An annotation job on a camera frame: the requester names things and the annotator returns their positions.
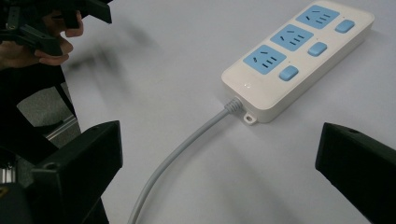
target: blue outlet panel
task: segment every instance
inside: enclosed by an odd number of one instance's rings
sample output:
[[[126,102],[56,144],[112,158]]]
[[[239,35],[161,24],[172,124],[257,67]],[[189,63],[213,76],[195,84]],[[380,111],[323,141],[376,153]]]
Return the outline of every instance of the blue outlet panel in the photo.
[[[338,15],[340,13],[337,11],[314,5],[297,17],[296,20],[314,28],[322,29]]]
[[[247,63],[259,73],[267,75],[285,59],[286,55],[266,45],[262,45],[249,54],[244,59],[244,63]]]
[[[289,24],[281,31],[279,31],[276,35],[274,35],[271,38],[271,41],[277,43],[285,49],[295,51],[313,35],[314,34],[312,34],[311,32],[301,29],[295,25]]]

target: electrical outlet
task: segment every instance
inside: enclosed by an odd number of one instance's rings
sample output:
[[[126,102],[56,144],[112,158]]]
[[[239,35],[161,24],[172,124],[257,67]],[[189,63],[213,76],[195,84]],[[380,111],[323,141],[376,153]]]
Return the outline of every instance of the electrical outlet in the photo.
[[[221,76],[230,97],[242,102],[244,121],[274,119],[356,48],[374,19],[369,12],[317,1],[248,51]]]
[[[271,38],[271,41],[277,43],[285,49],[295,51],[309,40],[314,34],[295,25],[287,25],[281,31]]]
[[[339,15],[340,13],[337,11],[314,5],[297,17],[296,20],[314,28],[323,29]]]
[[[260,46],[254,50],[245,59],[244,63],[247,63],[256,71],[263,75],[267,75],[271,72],[278,64],[282,63],[286,59],[286,55],[271,49],[266,45]]]

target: black object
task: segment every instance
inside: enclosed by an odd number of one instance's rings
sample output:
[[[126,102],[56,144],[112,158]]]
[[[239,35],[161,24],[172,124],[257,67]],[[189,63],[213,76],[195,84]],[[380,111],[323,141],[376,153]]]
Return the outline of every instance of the black object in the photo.
[[[60,10],[67,28],[78,28],[76,11],[111,23],[111,0],[0,0],[0,41],[15,41],[53,56],[63,55],[58,39],[51,36],[44,16]]]
[[[316,168],[372,223],[396,223],[394,149],[356,130],[325,123]]]
[[[33,168],[27,189],[0,185],[0,223],[107,224],[100,197],[121,166],[120,123],[92,127]]]

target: hand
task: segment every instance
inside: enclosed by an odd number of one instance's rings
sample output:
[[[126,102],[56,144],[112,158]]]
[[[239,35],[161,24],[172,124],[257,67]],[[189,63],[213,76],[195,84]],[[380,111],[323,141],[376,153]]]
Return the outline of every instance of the hand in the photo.
[[[49,34],[58,39],[64,55],[51,56],[39,49],[33,54],[25,46],[17,45],[13,41],[3,41],[0,45],[0,70],[10,67],[22,68],[35,63],[48,65],[60,65],[64,63],[69,58],[69,53],[73,50],[73,46],[61,37],[61,33],[64,31],[66,37],[81,36],[84,32],[84,27],[79,12],[77,12],[78,29],[66,29],[63,19],[55,19],[59,15],[61,15],[59,11],[53,11],[48,16],[45,16],[43,21],[49,30]]]

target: black plastic part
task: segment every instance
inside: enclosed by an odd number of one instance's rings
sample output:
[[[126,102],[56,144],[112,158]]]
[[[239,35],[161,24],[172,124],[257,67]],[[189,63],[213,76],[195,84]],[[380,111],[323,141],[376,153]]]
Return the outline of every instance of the black plastic part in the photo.
[[[0,184],[0,223],[34,223],[29,203],[21,185]]]
[[[394,149],[356,130],[325,123],[316,168],[372,223],[396,223]]]
[[[40,162],[34,187],[49,223],[83,223],[121,166],[118,121],[90,128]]]

